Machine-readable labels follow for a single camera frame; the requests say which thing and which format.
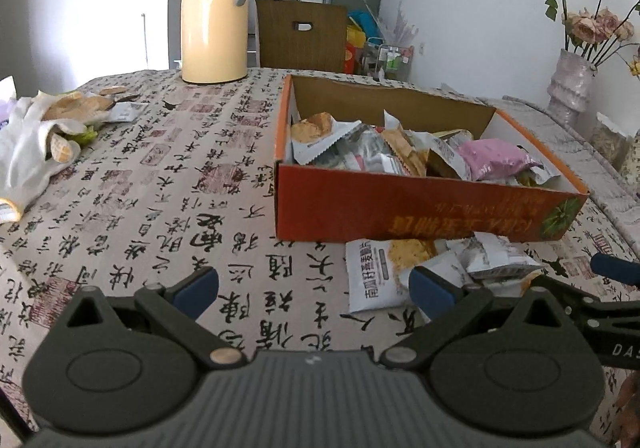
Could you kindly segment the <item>grey white snack packet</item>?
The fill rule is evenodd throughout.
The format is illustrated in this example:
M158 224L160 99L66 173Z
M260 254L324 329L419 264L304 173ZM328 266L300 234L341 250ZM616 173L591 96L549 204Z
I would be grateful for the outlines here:
M474 280L521 279L541 268L517 244L489 232L475 231L473 237L448 240L446 247Z

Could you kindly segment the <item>pink textured vase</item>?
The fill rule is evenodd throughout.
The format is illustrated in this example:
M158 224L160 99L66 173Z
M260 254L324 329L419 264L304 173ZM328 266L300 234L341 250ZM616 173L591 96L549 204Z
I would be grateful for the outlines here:
M562 49L547 87L548 111L562 124L576 127L587 110L597 68L582 56Z

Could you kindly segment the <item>grey quilted blanket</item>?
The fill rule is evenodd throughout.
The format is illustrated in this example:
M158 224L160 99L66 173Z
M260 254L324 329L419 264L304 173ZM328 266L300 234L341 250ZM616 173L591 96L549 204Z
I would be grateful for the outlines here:
M506 110L509 116L531 130L582 180L590 198L618 229L639 234L639 197L622 176L576 130L560 123L546 109L514 97L477 97L488 106Z

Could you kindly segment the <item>orange cracker snack packet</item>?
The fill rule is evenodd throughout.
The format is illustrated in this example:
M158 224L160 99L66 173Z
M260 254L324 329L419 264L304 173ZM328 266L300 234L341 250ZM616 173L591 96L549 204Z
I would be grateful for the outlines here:
M414 142L402 127L401 122L388 112L384 112L382 137L410 176L426 176L431 150Z

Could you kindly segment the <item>bread picture snack packet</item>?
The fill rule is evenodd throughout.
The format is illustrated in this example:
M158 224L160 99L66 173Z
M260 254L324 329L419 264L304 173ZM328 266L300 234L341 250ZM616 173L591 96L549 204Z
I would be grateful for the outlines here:
M300 165L311 163L360 124L360 120L337 121L329 112L320 112L294 123L291 126L294 160Z

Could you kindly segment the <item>red gift box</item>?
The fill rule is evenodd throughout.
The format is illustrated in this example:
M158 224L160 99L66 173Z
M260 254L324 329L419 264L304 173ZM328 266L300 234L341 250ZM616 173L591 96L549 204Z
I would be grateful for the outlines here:
M358 71L360 49L347 42L345 46L344 72L355 74Z

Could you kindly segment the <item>pink snack packet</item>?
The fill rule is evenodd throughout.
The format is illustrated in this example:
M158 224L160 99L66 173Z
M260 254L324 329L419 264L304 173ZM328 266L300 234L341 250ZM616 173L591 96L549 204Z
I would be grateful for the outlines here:
M516 176L542 163L525 149L499 138L475 139L457 148L469 165L473 180L500 180Z

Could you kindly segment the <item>calligraphy print tablecloth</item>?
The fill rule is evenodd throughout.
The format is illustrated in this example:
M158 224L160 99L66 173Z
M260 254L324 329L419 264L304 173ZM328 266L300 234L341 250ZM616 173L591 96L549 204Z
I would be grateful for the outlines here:
M407 399L367 419L361 399L332 402L326 376L311 373L345 350L382 350L422 318L408 306L354 314L344 246L277 237L273 147L284 81L265 70L231 86L190 86L175 72L141 71L88 84L125 86L145 112L105 127L22 220L1 228L1 387L21 416L26 364L79 288L129 295L210 265L221 288L202 326L272 368L234 406L245 423L208 414L160 446L210 447L215 432L226 447L494 444L434 422L411 434Z

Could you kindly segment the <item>white pumpkin cracker packet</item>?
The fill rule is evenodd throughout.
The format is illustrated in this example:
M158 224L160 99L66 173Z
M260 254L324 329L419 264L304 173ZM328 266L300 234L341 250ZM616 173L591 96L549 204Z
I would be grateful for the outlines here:
M446 252L445 240L358 239L347 242L349 312L368 312L405 305L413 267Z

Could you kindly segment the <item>orange pumpkin cardboard box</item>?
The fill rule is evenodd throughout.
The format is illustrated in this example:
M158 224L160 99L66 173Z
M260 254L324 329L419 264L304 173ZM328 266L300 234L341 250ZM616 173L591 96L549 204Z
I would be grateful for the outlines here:
M299 164L292 156L291 124L320 112L374 126L390 112L407 130L469 130L477 138L497 137L523 146L560 177L553 188L510 187ZM380 84L303 75L284 81L274 141L274 221L280 239L455 239L487 231L513 242L558 240L588 194L570 168L500 109Z

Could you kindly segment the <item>yellow blossom branches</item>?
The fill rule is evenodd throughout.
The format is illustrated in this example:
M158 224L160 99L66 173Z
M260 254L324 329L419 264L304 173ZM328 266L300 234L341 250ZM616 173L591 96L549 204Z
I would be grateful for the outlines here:
M628 52L624 52L619 49L616 52L616 56L623 61L631 76L634 78L640 78L640 55L638 48L636 48L634 52L631 52L630 50L628 50Z

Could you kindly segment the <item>yellow thermos jug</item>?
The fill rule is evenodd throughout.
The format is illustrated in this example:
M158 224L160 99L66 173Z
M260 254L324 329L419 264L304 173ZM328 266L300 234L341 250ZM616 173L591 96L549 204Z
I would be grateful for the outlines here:
M181 0L181 73L191 84L247 76L248 0Z

